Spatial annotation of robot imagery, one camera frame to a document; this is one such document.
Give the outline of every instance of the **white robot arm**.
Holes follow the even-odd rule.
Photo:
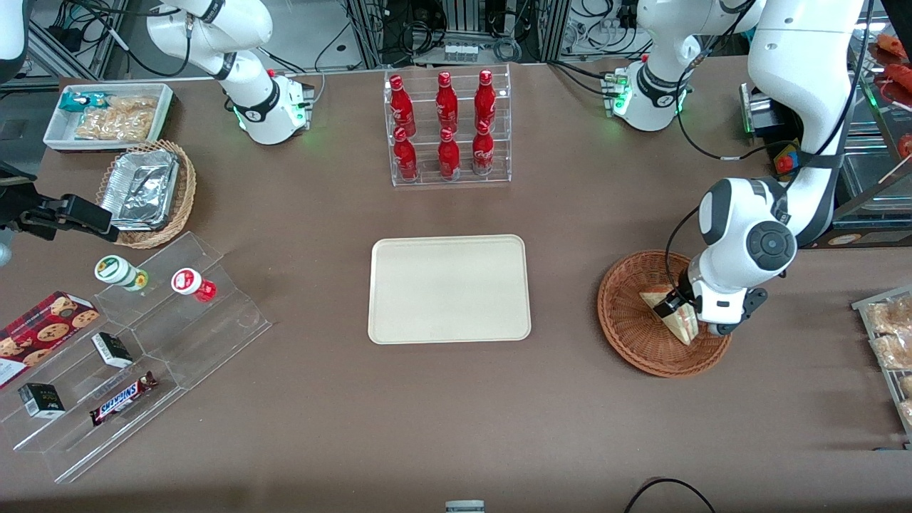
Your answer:
[[[709,247],[680,277],[681,294],[672,292],[657,307],[660,315],[689,300],[715,332],[730,332],[765,300],[756,287],[781,275],[798,246],[829,226],[843,110],[852,93],[845,55],[863,2],[767,1],[749,73],[760,90],[801,117],[803,168],[787,187],[771,177],[726,178],[710,188],[699,208]]]
[[[613,114],[642,131],[667,127],[675,117],[678,81],[682,88],[687,85],[692,73],[690,65],[702,51],[694,35],[719,36],[736,21],[735,32],[748,30],[757,24],[765,3],[766,0],[639,0],[637,24],[652,37],[652,51],[648,61],[615,70],[614,76],[624,80],[615,91],[618,98]]]
[[[152,42],[218,80],[254,141],[277,144],[306,128],[301,84],[270,77],[250,51],[273,34],[273,19],[260,0],[172,0],[159,9],[177,12],[146,18]]]

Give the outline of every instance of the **red bottle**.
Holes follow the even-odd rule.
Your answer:
[[[447,182],[459,180],[459,146],[453,140],[453,130],[440,129],[440,146],[437,148],[440,158],[440,176]]]
[[[442,128],[456,129],[459,120],[459,101],[453,91],[450,73],[441,71],[437,76],[437,118]]]
[[[491,174],[494,163],[494,138],[487,121],[478,121],[478,133],[472,139],[472,171],[479,176]]]
[[[478,90],[475,91],[475,126],[478,121],[487,121],[488,126],[494,126],[494,111],[497,93],[494,92],[494,77],[489,69],[483,69],[478,74]]]
[[[402,87],[402,77],[390,77],[389,86],[393,89],[393,96],[389,101],[389,107],[393,110],[393,120],[396,126],[405,129],[407,137],[411,137],[415,135],[415,111],[411,107],[409,93]]]
[[[396,140],[393,144],[393,155],[402,180],[406,182],[418,180],[418,159],[415,156],[415,147],[406,137],[405,129],[396,127],[393,130],[393,139]]]

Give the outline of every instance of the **acrylic bottle rack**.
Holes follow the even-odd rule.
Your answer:
[[[493,169],[490,174],[480,176],[472,172],[472,139],[475,137],[475,91],[478,89],[478,74],[489,69],[493,74],[496,113],[491,136],[494,139]],[[511,155],[511,87],[510,68],[499,66],[467,66],[447,68],[451,73],[452,87],[459,100],[459,124],[455,141],[460,149],[461,173],[459,180],[447,182],[440,176],[437,147],[440,144],[440,121],[437,119],[437,75],[428,74],[424,68],[403,68],[387,71],[383,88],[383,107],[386,112],[387,142],[389,146],[389,170],[395,186],[446,185],[454,187],[466,184],[487,184],[510,182],[513,177]],[[415,112],[416,132],[410,138],[418,157],[418,180],[402,180],[393,154],[393,129],[396,127],[389,107],[392,89],[389,77],[400,75],[406,92],[411,96]]]
[[[111,286],[97,294],[102,317],[0,391],[0,424],[14,449],[41,455],[56,482],[71,482],[269,329],[272,323],[234,285],[221,258],[187,232],[138,265],[149,273],[145,288]],[[214,282],[216,297],[201,303],[173,292],[171,276],[182,267]],[[129,367],[102,361],[91,340],[99,331],[120,338],[133,357]],[[158,386],[92,425],[89,411],[148,371]],[[67,412],[52,420],[30,417],[18,394],[26,382],[54,385]]]

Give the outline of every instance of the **wicker basket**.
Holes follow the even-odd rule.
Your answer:
[[[671,273],[680,274],[689,260],[671,254]],[[640,298],[645,288],[668,284],[665,253],[641,251],[615,263],[598,289],[598,318],[608,342],[641,371],[664,378],[683,378],[706,371],[721,360],[731,335],[718,337],[700,323],[689,346],[678,340]]]
[[[120,232],[117,242],[114,244],[135,249],[150,249],[160,246],[179,235],[184,225],[187,224],[187,218],[190,217],[190,211],[193,209],[193,195],[196,193],[196,172],[193,170],[193,162],[190,162],[190,159],[187,158],[187,153],[184,153],[180,146],[170,141],[142,144],[136,148],[130,148],[127,152],[145,153],[155,150],[168,150],[181,159],[181,168],[178,170],[177,177],[178,182],[174,185],[174,197],[171,200],[170,221],[157,232]],[[101,198],[105,195],[108,179],[110,179],[113,170],[114,162],[108,166],[108,172],[101,179],[101,186],[98,189],[98,193],[95,194],[96,204],[101,204]]]

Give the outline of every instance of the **white bottle cap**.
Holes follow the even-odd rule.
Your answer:
[[[190,296],[202,287],[202,275],[189,267],[174,273],[171,278],[171,288],[178,294]]]
[[[126,259],[117,255],[108,255],[95,265],[95,277],[110,285],[121,285],[132,280],[131,271],[133,270],[133,265]]]

